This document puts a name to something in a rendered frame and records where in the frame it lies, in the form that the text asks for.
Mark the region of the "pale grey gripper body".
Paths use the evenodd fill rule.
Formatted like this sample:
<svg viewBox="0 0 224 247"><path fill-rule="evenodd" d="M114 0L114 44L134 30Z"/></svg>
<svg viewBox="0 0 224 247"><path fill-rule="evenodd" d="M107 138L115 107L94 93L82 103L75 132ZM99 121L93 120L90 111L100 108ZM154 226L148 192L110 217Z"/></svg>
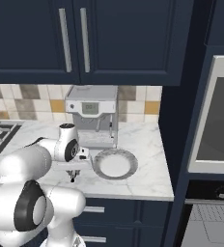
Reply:
<svg viewBox="0 0 224 247"><path fill-rule="evenodd" d="M79 171L90 169L92 162L88 160L81 160L77 162L53 162L52 169L55 171Z"/></svg>

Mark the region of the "grey rimmed white plate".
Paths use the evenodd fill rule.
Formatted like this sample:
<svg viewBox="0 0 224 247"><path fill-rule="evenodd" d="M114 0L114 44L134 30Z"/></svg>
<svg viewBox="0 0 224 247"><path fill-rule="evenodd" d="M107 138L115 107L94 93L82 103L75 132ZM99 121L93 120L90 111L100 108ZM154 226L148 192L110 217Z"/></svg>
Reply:
<svg viewBox="0 0 224 247"><path fill-rule="evenodd" d="M101 151L93 160L95 173L104 179L126 179L131 177L137 168L137 158L130 151L123 149Z"/></svg>

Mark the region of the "black and silver oven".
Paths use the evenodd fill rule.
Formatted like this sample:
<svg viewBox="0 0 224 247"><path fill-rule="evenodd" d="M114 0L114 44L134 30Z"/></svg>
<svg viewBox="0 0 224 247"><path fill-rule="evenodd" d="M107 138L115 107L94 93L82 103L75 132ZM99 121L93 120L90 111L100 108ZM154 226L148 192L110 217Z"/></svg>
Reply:
<svg viewBox="0 0 224 247"><path fill-rule="evenodd" d="M224 247L224 181L188 184L177 247Z"/></svg>

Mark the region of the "silver built-in microwave oven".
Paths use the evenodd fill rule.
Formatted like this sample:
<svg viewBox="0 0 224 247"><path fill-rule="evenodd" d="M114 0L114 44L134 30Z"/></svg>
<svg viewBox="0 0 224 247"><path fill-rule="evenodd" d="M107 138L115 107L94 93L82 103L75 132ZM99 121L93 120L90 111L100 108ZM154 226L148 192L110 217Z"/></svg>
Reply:
<svg viewBox="0 0 224 247"><path fill-rule="evenodd" d="M188 172L224 174L224 55L212 58Z"/></svg>

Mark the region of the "navy drawer front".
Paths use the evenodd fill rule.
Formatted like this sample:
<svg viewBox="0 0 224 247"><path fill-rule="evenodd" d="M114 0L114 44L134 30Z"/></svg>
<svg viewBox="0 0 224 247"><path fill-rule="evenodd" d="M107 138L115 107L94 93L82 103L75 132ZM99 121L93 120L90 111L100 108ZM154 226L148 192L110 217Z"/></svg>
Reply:
<svg viewBox="0 0 224 247"><path fill-rule="evenodd" d="M139 201L121 199L86 200L86 206L104 206L104 213L83 212L74 219L78 223L133 224L138 218Z"/></svg>
<svg viewBox="0 0 224 247"><path fill-rule="evenodd" d="M134 247L137 242L132 227L79 224L75 229L81 236L106 237L106 243L85 242L87 247Z"/></svg>

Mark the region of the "grey coffee machine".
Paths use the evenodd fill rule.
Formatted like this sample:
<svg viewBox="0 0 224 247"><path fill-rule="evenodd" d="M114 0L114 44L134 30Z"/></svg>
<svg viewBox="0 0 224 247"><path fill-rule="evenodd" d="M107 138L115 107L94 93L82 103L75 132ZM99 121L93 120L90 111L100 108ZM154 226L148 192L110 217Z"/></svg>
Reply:
<svg viewBox="0 0 224 247"><path fill-rule="evenodd" d="M72 114L82 147L95 150L117 147L117 86L73 85L65 102L66 112Z"/></svg>

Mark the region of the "narrow navy cabinet panel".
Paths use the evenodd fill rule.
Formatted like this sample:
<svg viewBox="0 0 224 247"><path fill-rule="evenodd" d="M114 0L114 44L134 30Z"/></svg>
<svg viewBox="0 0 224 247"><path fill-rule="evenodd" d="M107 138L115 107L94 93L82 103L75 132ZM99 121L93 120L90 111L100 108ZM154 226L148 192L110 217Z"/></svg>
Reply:
<svg viewBox="0 0 224 247"><path fill-rule="evenodd" d="M139 247L160 247L169 203L143 201L141 203Z"/></svg>

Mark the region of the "navy tall cupboard door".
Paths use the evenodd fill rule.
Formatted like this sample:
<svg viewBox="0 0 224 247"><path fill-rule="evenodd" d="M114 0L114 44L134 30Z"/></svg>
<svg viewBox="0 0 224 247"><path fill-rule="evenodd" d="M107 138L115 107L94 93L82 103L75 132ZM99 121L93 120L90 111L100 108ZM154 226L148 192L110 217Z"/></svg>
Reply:
<svg viewBox="0 0 224 247"><path fill-rule="evenodd" d="M224 46L224 0L212 1L205 44Z"/></svg>

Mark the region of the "navy wall cupboard door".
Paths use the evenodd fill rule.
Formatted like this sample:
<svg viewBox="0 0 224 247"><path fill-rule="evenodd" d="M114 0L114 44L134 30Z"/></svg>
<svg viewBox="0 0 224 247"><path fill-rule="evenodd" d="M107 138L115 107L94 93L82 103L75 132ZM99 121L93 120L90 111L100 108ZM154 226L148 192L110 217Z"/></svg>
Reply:
<svg viewBox="0 0 224 247"><path fill-rule="evenodd" d="M66 71L59 9L65 8L71 73ZM72 0L0 0L0 84L76 84Z"/></svg>
<svg viewBox="0 0 224 247"><path fill-rule="evenodd" d="M194 0L73 0L83 84L178 86ZM86 8L90 72L80 8Z"/></svg>

